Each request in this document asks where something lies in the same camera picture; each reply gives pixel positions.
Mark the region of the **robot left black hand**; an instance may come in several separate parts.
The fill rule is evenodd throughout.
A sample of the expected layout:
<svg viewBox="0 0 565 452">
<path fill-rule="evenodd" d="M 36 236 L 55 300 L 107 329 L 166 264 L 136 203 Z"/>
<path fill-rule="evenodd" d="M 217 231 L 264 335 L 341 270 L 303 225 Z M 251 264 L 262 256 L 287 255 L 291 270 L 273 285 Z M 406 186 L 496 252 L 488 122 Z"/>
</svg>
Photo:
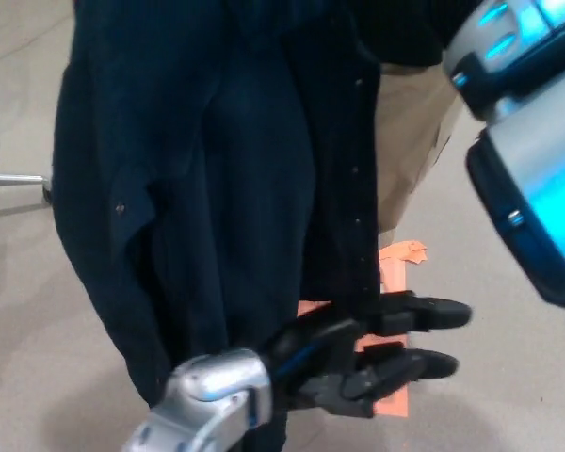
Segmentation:
<svg viewBox="0 0 565 452">
<path fill-rule="evenodd" d="M 457 329 L 471 317 L 464 303 L 412 291 L 316 308 L 284 326 L 258 352 L 274 408 L 371 418 L 378 400 L 413 381 L 450 377 L 459 367 L 456 358 L 408 348 L 397 336 Z"/>
</svg>

